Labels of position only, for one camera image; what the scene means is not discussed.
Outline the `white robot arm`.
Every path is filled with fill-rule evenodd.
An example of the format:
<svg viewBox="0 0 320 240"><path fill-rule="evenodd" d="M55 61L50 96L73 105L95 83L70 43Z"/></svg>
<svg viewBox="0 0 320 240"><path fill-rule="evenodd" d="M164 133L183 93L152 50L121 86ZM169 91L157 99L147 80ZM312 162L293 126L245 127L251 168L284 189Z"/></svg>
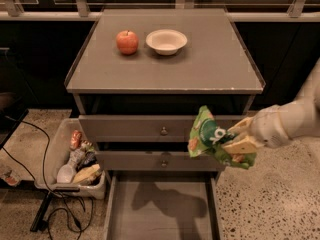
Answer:
<svg viewBox="0 0 320 240"><path fill-rule="evenodd" d="M222 145L231 154L254 153L266 146L278 148L302 136L320 136L320 59L295 100L273 105L246 117L229 129L236 138Z"/></svg>

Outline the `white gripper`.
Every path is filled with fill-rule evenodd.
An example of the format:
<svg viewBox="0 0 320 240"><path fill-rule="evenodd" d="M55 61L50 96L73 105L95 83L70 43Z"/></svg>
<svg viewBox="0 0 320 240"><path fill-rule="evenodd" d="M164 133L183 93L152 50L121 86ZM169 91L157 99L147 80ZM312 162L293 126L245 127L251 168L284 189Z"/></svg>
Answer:
<svg viewBox="0 0 320 240"><path fill-rule="evenodd" d="M229 154L255 153L263 145L269 148L279 148L288 145L291 141L281 122L280 107L274 105L260 110L253 118L246 117L230 127L228 131L241 134L250 129L250 134L237 141L222 145Z"/></svg>

